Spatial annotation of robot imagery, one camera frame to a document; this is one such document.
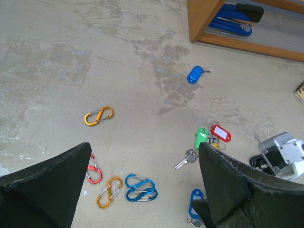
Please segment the blue stapler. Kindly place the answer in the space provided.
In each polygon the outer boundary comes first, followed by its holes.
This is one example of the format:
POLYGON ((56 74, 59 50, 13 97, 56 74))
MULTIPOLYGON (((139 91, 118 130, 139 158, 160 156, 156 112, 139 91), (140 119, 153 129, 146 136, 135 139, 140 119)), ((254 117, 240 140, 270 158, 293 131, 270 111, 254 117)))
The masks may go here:
POLYGON ((209 23, 209 27, 223 32, 244 37, 252 34, 252 28, 245 22, 259 23, 264 15, 264 8, 251 4, 225 3, 209 23))

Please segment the green key tag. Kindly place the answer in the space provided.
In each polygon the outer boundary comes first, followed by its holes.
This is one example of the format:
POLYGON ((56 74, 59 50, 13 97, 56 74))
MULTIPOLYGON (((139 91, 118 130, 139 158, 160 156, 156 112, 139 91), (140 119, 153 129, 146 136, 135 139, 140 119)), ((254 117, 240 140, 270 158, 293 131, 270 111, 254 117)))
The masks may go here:
POLYGON ((209 132, 205 128, 200 128, 197 130, 195 137, 194 149, 198 152, 200 144, 208 141, 209 132))

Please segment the dark blue S carabiner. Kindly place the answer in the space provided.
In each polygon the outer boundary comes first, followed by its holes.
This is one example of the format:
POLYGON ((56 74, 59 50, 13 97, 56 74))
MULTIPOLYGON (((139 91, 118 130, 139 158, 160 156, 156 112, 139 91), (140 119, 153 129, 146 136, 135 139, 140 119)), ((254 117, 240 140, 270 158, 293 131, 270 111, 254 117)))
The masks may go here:
POLYGON ((126 199, 130 202, 146 202, 156 199, 158 192, 155 188, 130 188, 126 193, 126 199))

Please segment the wooden shelf rack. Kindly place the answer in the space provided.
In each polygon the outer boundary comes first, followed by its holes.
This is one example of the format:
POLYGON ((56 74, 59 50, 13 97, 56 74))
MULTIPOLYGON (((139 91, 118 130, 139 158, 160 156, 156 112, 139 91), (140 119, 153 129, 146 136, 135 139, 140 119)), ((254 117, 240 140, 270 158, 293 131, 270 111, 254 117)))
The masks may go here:
POLYGON ((303 62, 302 0, 189 0, 190 42, 303 62))

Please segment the orange s carabiner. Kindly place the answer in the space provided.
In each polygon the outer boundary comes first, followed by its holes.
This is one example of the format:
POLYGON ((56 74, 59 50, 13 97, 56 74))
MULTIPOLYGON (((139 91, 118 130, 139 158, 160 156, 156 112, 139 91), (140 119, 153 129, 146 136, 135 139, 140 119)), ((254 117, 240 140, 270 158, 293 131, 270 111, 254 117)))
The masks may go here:
POLYGON ((105 189, 100 193, 100 195, 98 195, 98 197, 96 199, 96 203, 97 203, 98 207, 101 209, 106 209, 109 206, 111 206, 115 196, 122 189, 122 187, 123 187, 122 179, 118 176, 112 177, 108 181, 105 189), (107 201, 104 200, 105 194, 108 196, 107 201))
POLYGON ((104 106, 104 107, 101 107, 99 110, 97 111, 94 111, 94 112, 91 112, 91 113, 87 113, 85 116, 84 116, 84 122, 86 125, 88 126, 93 126, 93 125, 96 125, 98 124, 99 122, 103 121, 103 120, 107 120, 107 119, 110 119, 114 116, 114 110, 109 107, 109 106, 104 106), (106 110, 109 110, 110 111, 110 114, 106 117, 106 118, 102 118, 102 115, 103 113, 106 111, 106 110), (94 122, 89 122, 88 118, 93 116, 93 115, 96 115, 96 119, 94 122))

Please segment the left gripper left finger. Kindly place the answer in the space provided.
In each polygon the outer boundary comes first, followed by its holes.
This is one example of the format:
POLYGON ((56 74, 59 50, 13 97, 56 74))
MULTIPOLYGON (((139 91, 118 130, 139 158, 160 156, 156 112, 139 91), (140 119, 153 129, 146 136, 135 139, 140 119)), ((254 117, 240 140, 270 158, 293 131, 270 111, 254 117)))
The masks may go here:
POLYGON ((2 228, 69 228, 91 156, 81 143, 0 178, 2 228))

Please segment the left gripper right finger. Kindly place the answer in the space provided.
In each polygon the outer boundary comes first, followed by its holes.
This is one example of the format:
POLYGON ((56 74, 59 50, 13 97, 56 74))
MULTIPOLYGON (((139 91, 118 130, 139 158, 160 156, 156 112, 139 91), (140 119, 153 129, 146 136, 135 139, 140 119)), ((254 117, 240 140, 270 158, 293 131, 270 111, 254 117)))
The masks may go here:
POLYGON ((208 228, 302 228, 304 186, 258 171, 206 142, 199 146, 206 198, 192 206, 208 228))

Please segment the silver key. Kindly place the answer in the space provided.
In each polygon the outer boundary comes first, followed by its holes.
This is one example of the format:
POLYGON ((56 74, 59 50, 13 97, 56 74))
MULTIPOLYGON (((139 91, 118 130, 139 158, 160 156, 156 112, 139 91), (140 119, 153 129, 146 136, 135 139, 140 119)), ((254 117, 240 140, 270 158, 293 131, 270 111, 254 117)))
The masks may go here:
POLYGON ((182 161, 180 161, 178 164, 174 166, 174 169, 177 170, 181 168, 186 163, 195 163, 198 159, 198 154, 196 153, 195 149, 188 149, 185 152, 185 157, 182 161))

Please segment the yellow key tag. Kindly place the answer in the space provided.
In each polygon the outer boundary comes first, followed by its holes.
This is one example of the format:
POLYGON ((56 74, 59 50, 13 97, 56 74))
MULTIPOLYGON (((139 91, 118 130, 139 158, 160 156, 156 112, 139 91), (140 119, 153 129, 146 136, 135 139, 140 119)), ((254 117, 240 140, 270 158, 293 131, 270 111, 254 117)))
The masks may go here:
POLYGON ((216 149, 218 149, 218 150, 225 150, 226 149, 226 145, 224 144, 224 143, 222 143, 222 142, 220 142, 220 143, 212 143, 211 144, 213 147, 215 147, 216 149))

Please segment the red S carabiner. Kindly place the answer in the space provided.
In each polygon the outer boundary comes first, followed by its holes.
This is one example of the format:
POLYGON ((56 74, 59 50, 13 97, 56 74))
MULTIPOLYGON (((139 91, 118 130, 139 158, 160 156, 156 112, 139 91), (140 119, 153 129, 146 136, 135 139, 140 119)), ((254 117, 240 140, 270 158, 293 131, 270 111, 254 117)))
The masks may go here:
POLYGON ((101 170, 98 168, 93 154, 91 154, 91 160, 93 161, 94 165, 93 166, 88 165, 87 171, 86 171, 86 176, 88 178, 88 181, 91 184, 98 184, 102 180, 103 174, 102 174, 101 170), (91 175, 89 174, 89 171, 94 171, 95 173, 97 173, 98 178, 96 180, 92 179, 91 175))

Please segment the yellow spiral notebook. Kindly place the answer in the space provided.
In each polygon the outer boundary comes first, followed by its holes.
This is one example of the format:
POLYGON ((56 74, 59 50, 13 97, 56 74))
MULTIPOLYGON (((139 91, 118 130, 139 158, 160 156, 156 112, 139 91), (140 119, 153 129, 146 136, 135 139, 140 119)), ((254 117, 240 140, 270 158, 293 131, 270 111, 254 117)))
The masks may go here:
POLYGON ((304 82, 296 88, 294 95, 304 105, 304 82))

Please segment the light blue S carabiner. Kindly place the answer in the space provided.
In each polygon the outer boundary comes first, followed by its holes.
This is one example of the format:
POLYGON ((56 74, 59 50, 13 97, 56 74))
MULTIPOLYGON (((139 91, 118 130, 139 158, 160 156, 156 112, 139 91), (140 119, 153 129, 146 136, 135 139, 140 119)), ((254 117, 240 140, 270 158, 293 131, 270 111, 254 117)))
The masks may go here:
POLYGON ((152 180, 143 179, 143 178, 141 178, 141 177, 139 177, 139 176, 137 176, 133 173, 126 176, 125 184, 128 188, 140 188, 141 186, 146 185, 146 184, 150 184, 152 188, 155 188, 155 184, 152 180), (129 179, 131 179, 131 178, 138 179, 139 182, 135 183, 135 184, 130 184, 129 179))

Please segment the red key tag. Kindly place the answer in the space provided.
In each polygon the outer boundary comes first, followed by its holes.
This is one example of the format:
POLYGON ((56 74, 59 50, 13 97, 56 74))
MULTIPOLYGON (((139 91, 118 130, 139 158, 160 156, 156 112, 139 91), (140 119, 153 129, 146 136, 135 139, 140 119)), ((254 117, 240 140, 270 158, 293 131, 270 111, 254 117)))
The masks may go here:
POLYGON ((220 126, 218 122, 214 123, 210 128, 209 128, 210 133, 219 138, 220 140, 228 143, 231 141, 232 136, 229 131, 227 131, 225 128, 220 126))

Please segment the blue key tag far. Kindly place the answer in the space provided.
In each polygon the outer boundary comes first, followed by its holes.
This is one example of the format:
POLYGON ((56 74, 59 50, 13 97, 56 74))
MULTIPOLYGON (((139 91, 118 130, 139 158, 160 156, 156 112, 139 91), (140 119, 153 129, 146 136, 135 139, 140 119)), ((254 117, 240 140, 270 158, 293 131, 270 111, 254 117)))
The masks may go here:
POLYGON ((190 84, 195 84, 202 75, 211 73, 205 67, 195 66, 187 76, 187 81, 190 84))

